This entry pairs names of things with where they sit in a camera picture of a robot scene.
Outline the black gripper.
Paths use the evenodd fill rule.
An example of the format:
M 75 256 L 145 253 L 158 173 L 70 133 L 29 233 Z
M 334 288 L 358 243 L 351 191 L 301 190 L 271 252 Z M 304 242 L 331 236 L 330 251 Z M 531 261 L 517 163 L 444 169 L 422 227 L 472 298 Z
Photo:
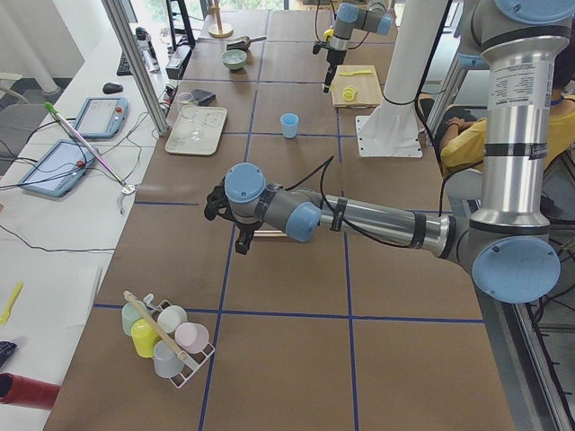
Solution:
M 327 50 L 327 62 L 330 65 L 327 69 L 326 76 L 323 81 L 323 92 L 328 93 L 331 89 L 333 78 L 336 75 L 336 67 L 343 64 L 347 53 L 347 48 L 334 48 L 327 41 L 317 40 L 312 48 L 312 53 L 314 55 L 318 55 L 322 49 Z
M 231 205 L 225 191 L 225 180 L 222 179 L 207 196 L 207 203 L 204 208 L 204 216 L 209 221 L 214 221 L 217 216 L 233 222 L 239 228 L 239 234 L 234 244 L 237 253 L 246 255 L 250 248 L 257 230 L 256 223 L 244 224 L 240 222 L 232 212 Z

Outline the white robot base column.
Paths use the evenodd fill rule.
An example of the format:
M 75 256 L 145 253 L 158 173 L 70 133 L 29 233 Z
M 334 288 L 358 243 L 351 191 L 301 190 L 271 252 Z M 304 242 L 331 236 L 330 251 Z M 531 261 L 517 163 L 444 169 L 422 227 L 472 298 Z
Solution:
M 356 117 L 361 157 L 422 157 L 415 106 L 449 8 L 447 0 L 405 3 L 381 104 L 370 116 Z

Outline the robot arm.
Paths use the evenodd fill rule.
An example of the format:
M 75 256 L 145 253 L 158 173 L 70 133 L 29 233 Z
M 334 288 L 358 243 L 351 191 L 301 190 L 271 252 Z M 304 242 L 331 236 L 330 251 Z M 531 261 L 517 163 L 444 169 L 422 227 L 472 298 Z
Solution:
M 325 93 L 330 91 L 337 68 L 344 62 L 354 30 L 380 35 L 386 35 L 389 32 L 393 17 L 387 10 L 388 6 L 384 1 L 367 1 L 367 9 L 355 4 L 341 3 L 336 12 L 333 34 L 327 41 L 317 40 L 313 47 L 314 55 L 317 55 L 321 49 L 327 50 L 329 66 L 323 82 Z
M 207 219 L 240 231 L 246 253 L 263 224 L 307 242 L 315 229 L 349 228 L 399 248 L 423 249 L 460 265 L 473 284 L 504 303 L 549 293 L 561 274 L 540 211 L 553 62 L 571 37 L 571 1 L 479 1 L 464 41 L 490 68 L 480 206 L 469 217 L 381 207 L 267 181 L 251 163 L 232 167 L 208 195 Z

